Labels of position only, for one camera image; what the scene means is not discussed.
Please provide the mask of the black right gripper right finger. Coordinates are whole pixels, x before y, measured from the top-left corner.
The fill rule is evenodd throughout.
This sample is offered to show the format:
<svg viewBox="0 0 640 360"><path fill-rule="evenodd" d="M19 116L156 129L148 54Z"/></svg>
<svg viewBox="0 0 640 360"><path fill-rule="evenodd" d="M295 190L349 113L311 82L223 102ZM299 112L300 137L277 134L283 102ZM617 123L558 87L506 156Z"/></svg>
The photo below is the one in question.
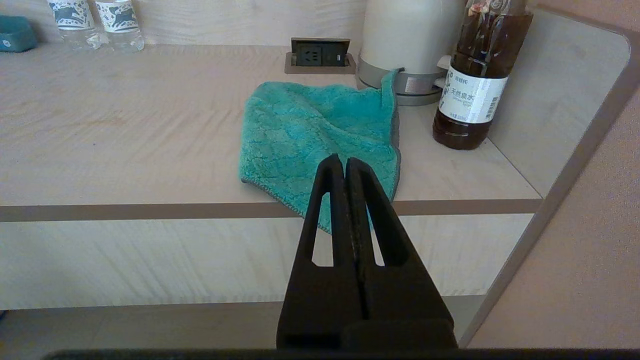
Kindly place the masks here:
<svg viewBox="0 0 640 360"><path fill-rule="evenodd" d="M457 349L455 322L373 169L348 159L347 197L362 319L352 350Z"/></svg>

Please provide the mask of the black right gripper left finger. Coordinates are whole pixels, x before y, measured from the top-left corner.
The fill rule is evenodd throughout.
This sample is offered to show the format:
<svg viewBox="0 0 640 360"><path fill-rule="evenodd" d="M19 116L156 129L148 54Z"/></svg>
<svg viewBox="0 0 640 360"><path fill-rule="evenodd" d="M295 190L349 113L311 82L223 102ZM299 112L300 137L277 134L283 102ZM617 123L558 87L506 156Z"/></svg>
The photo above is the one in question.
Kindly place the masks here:
<svg viewBox="0 0 640 360"><path fill-rule="evenodd" d="M333 266L313 262L323 196L329 194ZM279 315L279 350L342 347L347 326L362 318L345 173L336 153L317 167L312 192Z"/></svg>

